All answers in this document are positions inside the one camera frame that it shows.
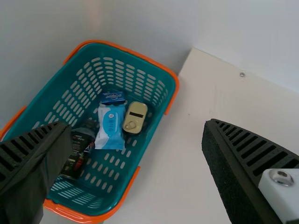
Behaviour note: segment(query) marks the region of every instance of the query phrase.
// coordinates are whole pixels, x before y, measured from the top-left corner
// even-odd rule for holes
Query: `metal screw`
[[[270,170],[269,176],[274,182],[287,187],[290,187],[294,184],[292,176],[289,173],[280,169]]]

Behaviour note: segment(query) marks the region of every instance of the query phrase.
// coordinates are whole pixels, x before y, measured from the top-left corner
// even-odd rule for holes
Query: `basket handle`
[[[48,200],[48,199],[46,199],[44,201],[43,206],[44,206],[44,208],[47,208],[65,218],[68,218],[68,219],[78,222],[78,223],[96,224],[99,222],[103,222],[106,219],[108,219],[109,217],[111,217],[119,209],[119,207],[125,200],[135,178],[137,177],[139,170],[140,170],[140,167],[138,166],[136,168],[135,172],[133,173],[133,176],[132,176],[129,184],[127,185],[127,188],[126,188],[125,192],[123,193],[120,201],[117,203],[117,205],[114,208],[112,208],[111,210],[109,210],[108,212],[106,212],[100,216],[88,216],[88,215],[82,214],[80,212],[71,210],[63,205],[55,204],[54,202],[52,202],[51,200]]]
[[[23,111],[26,109],[26,106],[23,106],[0,130],[0,141],[3,139],[6,132],[10,129],[10,127],[14,124],[14,122],[19,118],[19,116],[23,113]]]
[[[115,44],[115,43],[112,43],[112,42],[109,42],[109,41],[102,41],[102,40],[88,40],[88,41],[84,41],[82,43],[80,43],[67,57],[66,59],[64,60],[63,64],[65,64],[68,60],[70,60],[71,57],[74,56],[74,54],[76,54],[82,47],[84,47],[85,45],[87,44],[90,44],[90,43],[102,43],[102,44],[106,44],[106,45],[109,45],[109,46],[112,46],[112,47],[115,47],[115,48],[118,48],[122,51],[125,51],[125,52],[128,52],[132,55],[135,55],[151,64],[153,64],[154,66],[157,66],[159,68],[161,68],[162,70],[166,71],[168,74],[171,75],[171,77],[174,79],[175,81],[175,84],[176,84],[176,88],[173,92],[173,95],[169,101],[169,104],[167,105],[167,108],[165,109],[165,112],[164,114],[167,115],[168,114],[168,111],[170,110],[170,107],[174,101],[174,98],[176,97],[177,93],[178,93],[178,89],[179,89],[179,80],[178,80],[178,76],[172,71],[170,70],[169,68],[167,68],[166,66],[154,61],[153,59],[149,58],[149,57],[146,57],[142,54],[139,54],[133,50],[130,50],[128,48],[125,48],[125,47],[122,47],[118,44]]]

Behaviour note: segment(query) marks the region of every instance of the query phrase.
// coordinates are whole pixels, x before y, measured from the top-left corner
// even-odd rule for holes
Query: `white wall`
[[[299,89],[298,0],[109,0],[110,39],[176,72],[192,46]]]
[[[80,42],[107,39],[101,0],[1,0],[0,128]]]
[[[195,46],[297,91],[298,8],[298,0],[2,0],[0,120],[27,105],[71,49],[90,38],[175,72]]]

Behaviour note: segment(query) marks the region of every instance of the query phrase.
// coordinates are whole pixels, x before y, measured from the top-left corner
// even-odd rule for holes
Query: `white table surface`
[[[229,224],[201,151],[206,120],[220,119],[299,154],[299,93],[198,49],[180,74],[180,89],[140,162],[120,209],[105,224]],[[71,224],[45,211],[42,224]]]
[[[209,118],[205,84],[192,66],[140,162],[140,172],[120,209],[105,224],[231,223],[201,151]],[[73,223],[46,211],[42,224]]]

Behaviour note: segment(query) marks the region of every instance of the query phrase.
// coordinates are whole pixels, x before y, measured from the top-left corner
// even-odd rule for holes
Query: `teal plastic basket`
[[[118,45],[84,42],[70,54],[5,136],[7,140],[58,120],[74,128],[84,119],[97,120],[100,93],[108,90],[123,90],[127,106],[140,101],[149,110],[140,135],[124,136],[126,149],[94,150],[80,179],[57,178],[47,196],[53,202],[50,209],[55,210],[53,205],[57,204],[57,208],[69,208],[69,213],[73,210],[78,216],[82,214],[85,218],[60,213],[77,222],[100,221],[91,217],[109,213],[121,200],[163,113],[169,110],[178,91],[176,75]]]

